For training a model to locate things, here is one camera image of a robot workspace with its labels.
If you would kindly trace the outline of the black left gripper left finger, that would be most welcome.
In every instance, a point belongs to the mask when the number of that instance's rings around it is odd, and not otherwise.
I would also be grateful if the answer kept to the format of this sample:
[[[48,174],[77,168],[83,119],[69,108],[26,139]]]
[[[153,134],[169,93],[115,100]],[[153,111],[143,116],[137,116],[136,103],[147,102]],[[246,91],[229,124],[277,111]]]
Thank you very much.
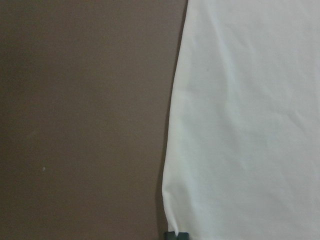
[[[174,231],[167,231],[163,234],[164,240],[177,240],[177,235]]]

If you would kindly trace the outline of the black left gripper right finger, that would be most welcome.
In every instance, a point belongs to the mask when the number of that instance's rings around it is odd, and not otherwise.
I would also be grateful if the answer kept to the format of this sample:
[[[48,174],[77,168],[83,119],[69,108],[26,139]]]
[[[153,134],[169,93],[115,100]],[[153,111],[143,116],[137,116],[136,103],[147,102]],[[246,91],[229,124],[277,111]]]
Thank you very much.
[[[179,232],[177,235],[177,240],[190,240],[190,235],[188,232]]]

